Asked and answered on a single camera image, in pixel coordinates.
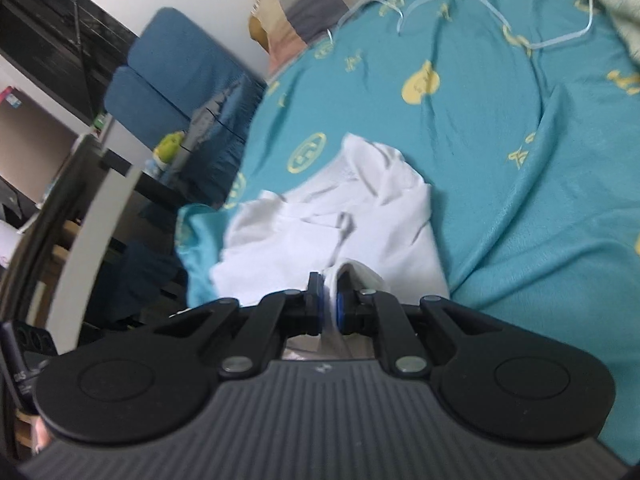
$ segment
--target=black cable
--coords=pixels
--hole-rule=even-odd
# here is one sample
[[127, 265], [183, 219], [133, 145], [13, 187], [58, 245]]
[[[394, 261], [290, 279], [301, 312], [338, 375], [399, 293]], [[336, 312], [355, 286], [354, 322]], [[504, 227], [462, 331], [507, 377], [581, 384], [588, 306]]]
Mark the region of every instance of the black cable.
[[89, 75], [86, 71], [84, 63], [84, 48], [82, 47], [82, 35], [80, 34], [80, 10], [78, 0], [72, 0], [74, 4], [74, 25], [76, 27], [76, 48], [78, 49], [78, 57], [80, 58], [80, 69], [82, 70], [82, 78], [84, 78], [84, 88], [86, 89], [86, 98], [89, 103], [89, 113], [91, 121], [95, 119], [94, 103], [91, 101], [91, 92], [89, 90]]

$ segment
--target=black device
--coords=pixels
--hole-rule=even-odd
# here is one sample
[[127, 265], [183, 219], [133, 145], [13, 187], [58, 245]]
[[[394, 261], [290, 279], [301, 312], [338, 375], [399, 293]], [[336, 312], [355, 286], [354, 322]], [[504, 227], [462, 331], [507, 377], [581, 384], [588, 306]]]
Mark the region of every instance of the black device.
[[[56, 439], [20, 466], [22, 474], [614, 480], [627, 473], [596, 439], [614, 383], [590, 354], [439, 296], [402, 305], [361, 289], [346, 272], [337, 323], [345, 335], [370, 336], [375, 359], [281, 360], [289, 337], [321, 332], [322, 291], [322, 277], [311, 274], [306, 291], [276, 292], [245, 308], [221, 298], [45, 367], [25, 364], [37, 373], [34, 407]], [[12, 370], [26, 358], [6, 336], [20, 327], [6, 324], [0, 340], [17, 397]]]

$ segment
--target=bed sheet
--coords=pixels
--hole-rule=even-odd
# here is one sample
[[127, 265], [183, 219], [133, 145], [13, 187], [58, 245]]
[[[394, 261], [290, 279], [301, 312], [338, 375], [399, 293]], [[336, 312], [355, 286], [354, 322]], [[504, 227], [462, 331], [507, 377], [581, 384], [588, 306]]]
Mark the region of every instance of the bed sheet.
[[[405, 9], [415, 0], [394, 0]], [[440, 0], [398, 16], [377, 4], [272, 82], [225, 207], [181, 212], [190, 305], [238, 204], [284, 192], [347, 132], [400, 150], [433, 185], [432, 225], [452, 298], [585, 349], [617, 397], [604, 442], [640, 458], [640, 76], [586, 0]]]

